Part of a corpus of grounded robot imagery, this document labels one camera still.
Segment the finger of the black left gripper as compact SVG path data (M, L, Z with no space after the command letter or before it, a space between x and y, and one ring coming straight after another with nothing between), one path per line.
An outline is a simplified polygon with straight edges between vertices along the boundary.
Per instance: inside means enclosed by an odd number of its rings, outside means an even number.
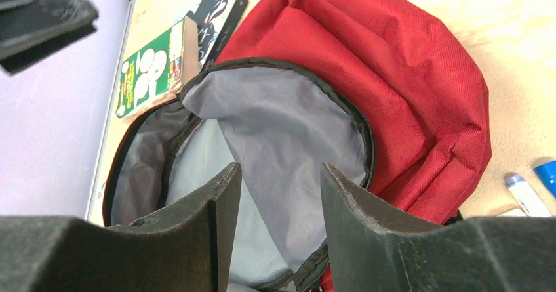
M1 68L13 75L94 33L89 0L1 0Z

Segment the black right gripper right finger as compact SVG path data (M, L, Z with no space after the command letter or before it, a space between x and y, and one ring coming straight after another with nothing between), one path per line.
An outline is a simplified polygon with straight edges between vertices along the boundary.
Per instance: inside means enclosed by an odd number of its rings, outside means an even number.
M555 219L441 226L408 214L329 163L321 191L336 291L554 291Z

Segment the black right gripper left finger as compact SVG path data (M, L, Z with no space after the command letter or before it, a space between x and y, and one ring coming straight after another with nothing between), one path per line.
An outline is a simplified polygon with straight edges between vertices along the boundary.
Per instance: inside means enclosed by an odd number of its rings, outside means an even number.
M1 219L2 291L225 291L241 166L130 226Z

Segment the floral dark cover book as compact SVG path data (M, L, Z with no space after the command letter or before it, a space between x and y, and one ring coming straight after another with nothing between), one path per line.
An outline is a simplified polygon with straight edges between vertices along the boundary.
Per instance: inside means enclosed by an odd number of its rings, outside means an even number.
M248 0L183 0L178 14L194 20L198 29L199 69L220 56L248 5Z

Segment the green activity book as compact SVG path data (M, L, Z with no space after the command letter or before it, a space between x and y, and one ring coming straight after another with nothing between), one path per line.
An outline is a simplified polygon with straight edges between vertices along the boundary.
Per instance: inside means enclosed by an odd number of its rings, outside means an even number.
M176 92L199 72L197 24L184 17L121 64L115 116L130 118Z

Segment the red student backpack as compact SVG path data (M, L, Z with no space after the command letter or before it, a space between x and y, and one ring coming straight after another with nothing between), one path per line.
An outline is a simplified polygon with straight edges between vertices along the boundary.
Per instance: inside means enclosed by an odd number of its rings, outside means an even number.
M444 224L490 160L488 89L407 0L261 0L216 62L113 115L104 224L130 226L241 165L228 287L332 291L320 170Z

